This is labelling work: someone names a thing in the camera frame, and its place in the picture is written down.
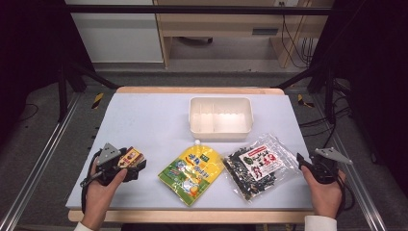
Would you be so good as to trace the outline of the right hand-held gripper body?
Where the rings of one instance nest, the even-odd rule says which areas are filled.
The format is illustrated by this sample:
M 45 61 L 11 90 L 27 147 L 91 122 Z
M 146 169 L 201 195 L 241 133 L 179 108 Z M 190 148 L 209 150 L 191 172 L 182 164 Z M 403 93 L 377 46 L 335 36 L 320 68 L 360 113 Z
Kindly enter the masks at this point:
M 317 148 L 309 156 L 312 173 L 321 184 L 331 184 L 338 178 L 338 163 L 352 165 L 353 162 L 334 147 Z

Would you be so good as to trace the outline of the small brown yellow box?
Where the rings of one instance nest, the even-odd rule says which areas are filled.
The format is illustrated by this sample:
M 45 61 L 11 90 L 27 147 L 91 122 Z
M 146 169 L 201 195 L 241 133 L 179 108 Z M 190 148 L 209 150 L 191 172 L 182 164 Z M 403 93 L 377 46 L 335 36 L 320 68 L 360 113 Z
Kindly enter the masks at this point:
M 144 160 L 144 156 L 135 147 L 131 146 L 127 152 L 119 158 L 117 165 L 121 168 L 136 167 Z

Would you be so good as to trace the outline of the clear bag of dried seaweed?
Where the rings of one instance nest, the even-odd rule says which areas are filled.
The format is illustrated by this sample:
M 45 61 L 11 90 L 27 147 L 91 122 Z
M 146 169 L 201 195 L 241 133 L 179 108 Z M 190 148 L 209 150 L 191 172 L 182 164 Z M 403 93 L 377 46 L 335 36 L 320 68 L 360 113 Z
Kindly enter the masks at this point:
M 236 149 L 222 162 L 236 185 L 236 193 L 246 201 L 300 175 L 294 154 L 272 134 L 263 134 Z

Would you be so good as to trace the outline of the yellow spouted pouch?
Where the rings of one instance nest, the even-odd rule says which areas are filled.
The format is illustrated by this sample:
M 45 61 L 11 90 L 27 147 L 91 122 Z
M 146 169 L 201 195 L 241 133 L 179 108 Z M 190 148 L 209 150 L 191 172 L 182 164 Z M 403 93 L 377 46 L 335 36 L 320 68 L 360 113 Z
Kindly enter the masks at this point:
M 196 140 L 159 174 L 167 185 L 187 205 L 191 206 L 223 172 L 221 155 Z

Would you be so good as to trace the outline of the white plastic bin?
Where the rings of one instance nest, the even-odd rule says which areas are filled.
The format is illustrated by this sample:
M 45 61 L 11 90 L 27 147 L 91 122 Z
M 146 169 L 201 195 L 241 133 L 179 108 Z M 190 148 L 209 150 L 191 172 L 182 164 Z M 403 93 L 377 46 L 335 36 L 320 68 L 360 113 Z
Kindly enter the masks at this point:
M 246 97 L 194 97 L 190 101 L 191 134 L 201 141 L 243 141 L 252 130 L 251 101 Z

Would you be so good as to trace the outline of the person's left hand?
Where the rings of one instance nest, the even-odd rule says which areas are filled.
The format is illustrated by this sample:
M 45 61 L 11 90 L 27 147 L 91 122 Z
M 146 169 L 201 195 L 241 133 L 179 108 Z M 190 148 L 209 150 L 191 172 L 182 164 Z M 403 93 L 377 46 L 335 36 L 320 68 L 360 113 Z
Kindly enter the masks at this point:
M 115 192 L 126 174 L 127 170 L 122 169 L 108 186 L 100 185 L 98 182 L 89 184 L 86 211 L 81 220 L 81 223 L 88 229 L 98 231 L 101 228 Z

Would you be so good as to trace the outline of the white table mat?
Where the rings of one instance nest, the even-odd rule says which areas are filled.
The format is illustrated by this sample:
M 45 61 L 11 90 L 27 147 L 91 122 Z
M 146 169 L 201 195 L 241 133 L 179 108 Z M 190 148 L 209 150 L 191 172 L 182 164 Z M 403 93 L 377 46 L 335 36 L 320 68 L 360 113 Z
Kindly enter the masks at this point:
M 245 201 L 234 183 L 221 174 L 189 207 L 165 185 L 158 174 L 194 144 L 189 124 L 188 93 L 116 93 L 105 113 L 90 154 L 105 143 L 116 148 L 134 146 L 147 160 L 139 179 L 117 189 L 114 210 L 255 210 L 309 209 L 310 193 L 301 175 Z M 249 94 L 254 123 L 242 141 L 211 142 L 220 154 L 256 141 L 264 133 L 277 137 L 292 153 L 308 154 L 287 95 Z

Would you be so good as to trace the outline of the yellow black tape strip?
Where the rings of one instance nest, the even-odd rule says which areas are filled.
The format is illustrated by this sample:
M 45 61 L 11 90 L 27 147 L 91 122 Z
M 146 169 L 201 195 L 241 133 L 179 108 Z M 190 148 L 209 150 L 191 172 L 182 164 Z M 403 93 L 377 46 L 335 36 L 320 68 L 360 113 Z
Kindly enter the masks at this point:
M 297 95 L 297 103 L 300 106 L 305 106 L 305 107 L 308 107 L 308 108 L 315 108 L 314 103 L 310 103 L 310 102 L 308 103 L 308 102 L 304 101 L 302 94 Z
M 92 109 L 97 109 L 98 108 L 98 106 L 99 106 L 99 104 L 100 104 L 100 102 L 101 102 L 101 100 L 103 98 L 103 95 L 104 95 L 103 92 L 99 92 L 99 93 L 96 94 L 96 96 L 95 96 L 95 98 L 93 100 L 93 103 L 91 105 Z

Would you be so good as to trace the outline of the black metal stand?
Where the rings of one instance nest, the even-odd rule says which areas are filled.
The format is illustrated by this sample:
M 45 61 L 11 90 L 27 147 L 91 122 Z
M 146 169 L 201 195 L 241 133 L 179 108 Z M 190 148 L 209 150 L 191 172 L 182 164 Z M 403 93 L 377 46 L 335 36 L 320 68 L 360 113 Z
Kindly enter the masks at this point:
M 277 89 L 285 90 L 289 86 L 310 77 L 311 80 L 307 86 L 307 91 L 310 93 L 318 93 L 324 89 L 324 115 L 331 124 L 335 123 L 335 113 L 333 106 L 333 91 L 334 91 L 334 72 L 331 67 L 324 62 L 312 64 L 306 70 L 296 74 L 293 78 L 276 86 Z
M 83 67 L 82 65 L 74 62 L 63 62 L 58 70 L 58 91 L 60 105 L 59 122 L 63 121 L 68 114 L 66 84 L 69 84 L 75 92 L 83 92 L 87 88 L 85 81 L 83 80 L 83 76 L 88 76 L 92 80 L 111 90 L 117 90 L 120 88 L 120 85 L 103 78 L 94 70 Z

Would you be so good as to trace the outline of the wooden table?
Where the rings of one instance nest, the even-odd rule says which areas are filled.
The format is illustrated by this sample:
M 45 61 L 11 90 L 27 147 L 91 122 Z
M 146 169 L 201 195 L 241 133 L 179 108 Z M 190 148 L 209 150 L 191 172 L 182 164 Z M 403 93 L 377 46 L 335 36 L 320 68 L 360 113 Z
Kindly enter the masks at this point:
M 247 97 L 249 94 L 286 95 L 280 89 L 256 88 L 170 88 L 123 87 L 116 93 L 188 93 L 193 97 Z M 309 209 L 255 210 L 114 210 L 107 212 L 108 222 L 120 223 L 300 223 L 310 215 Z

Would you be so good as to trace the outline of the black curtain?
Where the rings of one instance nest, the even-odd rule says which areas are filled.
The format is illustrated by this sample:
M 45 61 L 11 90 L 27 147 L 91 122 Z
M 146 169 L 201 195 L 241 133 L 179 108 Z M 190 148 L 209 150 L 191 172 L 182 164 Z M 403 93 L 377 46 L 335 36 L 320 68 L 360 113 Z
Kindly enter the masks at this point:
M 408 0 L 334 0 L 313 61 L 351 86 L 371 151 L 408 197 Z
M 58 81 L 61 58 L 92 70 L 70 13 L 46 10 L 65 0 L 0 0 L 0 145 L 28 95 Z

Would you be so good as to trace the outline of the white cabinet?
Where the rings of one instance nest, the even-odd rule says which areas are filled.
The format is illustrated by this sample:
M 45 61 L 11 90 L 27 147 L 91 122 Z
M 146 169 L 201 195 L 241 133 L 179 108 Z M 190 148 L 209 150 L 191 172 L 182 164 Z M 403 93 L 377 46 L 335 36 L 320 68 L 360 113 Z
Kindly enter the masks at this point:
M 154 13 L 73 13 L 72 18 L 95 63 L 161 63 Z

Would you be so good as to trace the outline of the light wooden desk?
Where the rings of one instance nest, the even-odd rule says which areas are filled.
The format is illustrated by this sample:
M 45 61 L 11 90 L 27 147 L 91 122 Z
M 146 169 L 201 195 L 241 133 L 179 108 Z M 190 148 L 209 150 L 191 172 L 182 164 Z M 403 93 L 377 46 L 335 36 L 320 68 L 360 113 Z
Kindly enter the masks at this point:
M 244 6 L 331 8 L 334 0 L 152 0 L 156 6 Z M 325 15 L 266 14 L 184 14 L 158 13 L 156 19 L 163 45 L 169 58 L 171 40 L 184 38 L 261 37 L 270 39 L 280 66 L 300 52 L 301 39 L 318 39 Z

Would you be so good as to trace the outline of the black horizontal bar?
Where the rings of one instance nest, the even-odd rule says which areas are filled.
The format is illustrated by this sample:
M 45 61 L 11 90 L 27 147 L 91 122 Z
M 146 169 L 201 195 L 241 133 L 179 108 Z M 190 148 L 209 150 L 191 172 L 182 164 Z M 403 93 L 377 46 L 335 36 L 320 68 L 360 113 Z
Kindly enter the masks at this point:
M 331 8 L 243 7 L 243 6 L 148 6 L 67 5 L 70 13 L 184 13 L 184 14 L 284 14 L 330 15 Z

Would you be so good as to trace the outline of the aluminium rail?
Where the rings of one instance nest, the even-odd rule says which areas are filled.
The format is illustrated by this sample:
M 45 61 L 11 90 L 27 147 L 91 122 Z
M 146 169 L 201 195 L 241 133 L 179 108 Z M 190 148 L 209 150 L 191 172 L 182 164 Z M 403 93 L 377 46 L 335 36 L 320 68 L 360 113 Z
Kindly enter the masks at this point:
M 0 231 L 13 231 L 16 227 L 22 213 L 30 201 L 37 185 L 44 173 L 47 165 L 57 148 L 64 131 L 71 120 L 81 98 L 80 93 L 73 93 L 72 98 L 67 106 L 67 111 L 63 118 L 57 123 L 46 145 L 42 149 L 36 163 L 30 174 L 26 178 L 21 190 L 19 191 L 13 205 L 0 221 Z
M 311 94 L 312 98 L 314 99 L 316 103 L 316 107 L 319 111 L 319 113 L 322 116 L 328 116 L 325 115 L 325 99 L 323 96 L 320 94 Z M 336 123 L 336 129 L 340 128 L 339 122 Z M 338 130 L 334 129 L 333 130 L 333 135 L 331 136 L 331 143 L 333 144 L 332 146 L 339 150 L 341 153 L 343 153 L 347 158 L 349 158 L 349 153 L 346 151 L 344 147 L 344 143 L 341 140 L 341 137 L 339 136 L 339 133 L 337 132 Z M 349 187 L 353 190 L 356 203 L 358 203 L 359 208 L 365 217 L 365 220 L 370 228 L 370 231 L 387 231 L 386 225 L 380 216 L 371 196 L 370 193 L 366 187 L 366 185 L 363 182 L 363 179 L 361 178 L 358 170 L 357 170 L 357 163 L 353 161 L 353 165 L 348 166 L 346 164 L 343 165 L 343 170 L 344 172 L 348 175 L 348 185 Z

